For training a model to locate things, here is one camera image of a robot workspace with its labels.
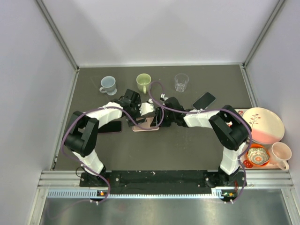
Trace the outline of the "pink white plate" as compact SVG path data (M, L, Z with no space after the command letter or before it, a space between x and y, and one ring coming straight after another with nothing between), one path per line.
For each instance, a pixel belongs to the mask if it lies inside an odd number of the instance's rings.
M285 135L282 120L272 111L254 107L246 110L242 118L252 129L252 139L255 143L270 145L279 142Z

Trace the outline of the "light blue footed cup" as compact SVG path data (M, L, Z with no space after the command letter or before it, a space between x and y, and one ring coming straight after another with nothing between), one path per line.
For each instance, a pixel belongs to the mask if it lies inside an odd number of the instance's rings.
M113 76L106 76L101 80L101 87L99 88L101 93L106 93L109 96L113 96L117 93L116 80Z

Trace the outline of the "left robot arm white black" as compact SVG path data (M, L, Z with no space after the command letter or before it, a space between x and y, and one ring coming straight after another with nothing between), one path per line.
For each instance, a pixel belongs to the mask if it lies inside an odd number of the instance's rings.
M129 125L137 125L136 119L154 112L151 101L142 102L141 96L133 90L126 90L125 95L106 105L86 112L75 111L67 125L61 142L61 151L67 147L84 169L83 179L96 186L106 182L106 168L100 161L95 146L98 130L109 122L126 117Z

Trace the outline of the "clear glass tumbler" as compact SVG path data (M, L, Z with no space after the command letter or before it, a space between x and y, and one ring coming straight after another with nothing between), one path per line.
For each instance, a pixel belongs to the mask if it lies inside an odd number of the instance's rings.
M177 92L184 92L187 88L189 77L186 74L177 74L174 78L175 90Z

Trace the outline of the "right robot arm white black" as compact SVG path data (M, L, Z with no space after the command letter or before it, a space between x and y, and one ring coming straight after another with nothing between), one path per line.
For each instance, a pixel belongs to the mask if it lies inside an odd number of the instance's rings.
M175 97L170 97L155 109L151 125L169 127L172 123L184 128L211 128L223 145L218 172L203 175L207 186L228 186L236 180L240 157L252 129L234 108L225 105L220 110L185 110Z

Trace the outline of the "dark phone blue edge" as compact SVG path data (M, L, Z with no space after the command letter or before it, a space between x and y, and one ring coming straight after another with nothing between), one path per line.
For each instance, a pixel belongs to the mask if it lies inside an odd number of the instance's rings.
M192 107L197 110L201 110L201 109L205 110L215 100L216 100L215 96L213 96L209 92L206 92L192 104Z

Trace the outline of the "green mug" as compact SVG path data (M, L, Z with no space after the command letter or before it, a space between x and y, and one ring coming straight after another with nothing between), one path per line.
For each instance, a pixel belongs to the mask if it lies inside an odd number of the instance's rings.
M151 76L145 73L139 74L136 78L136 83L138 90L143 94L147 94L151 83Z

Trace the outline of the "pink mug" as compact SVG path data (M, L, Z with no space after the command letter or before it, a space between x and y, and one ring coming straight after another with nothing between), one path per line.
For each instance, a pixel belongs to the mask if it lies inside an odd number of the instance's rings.
M289 170L288 160L292 157L292 151L288 145L276 142L269 148L270 162L283 171Z

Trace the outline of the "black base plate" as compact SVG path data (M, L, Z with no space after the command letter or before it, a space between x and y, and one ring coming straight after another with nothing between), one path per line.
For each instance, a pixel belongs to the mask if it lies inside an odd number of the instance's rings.
M246 185L242 171L233 176L207 170L107 171L103 177L114 194L207 194L216 187Z

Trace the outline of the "orange patterned bowl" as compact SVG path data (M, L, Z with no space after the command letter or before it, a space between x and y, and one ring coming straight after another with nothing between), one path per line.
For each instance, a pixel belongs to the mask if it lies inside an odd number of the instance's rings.
M259 144L252 144L246 153L246 157L253 166L258 167L266 166L270 161L268 150Z

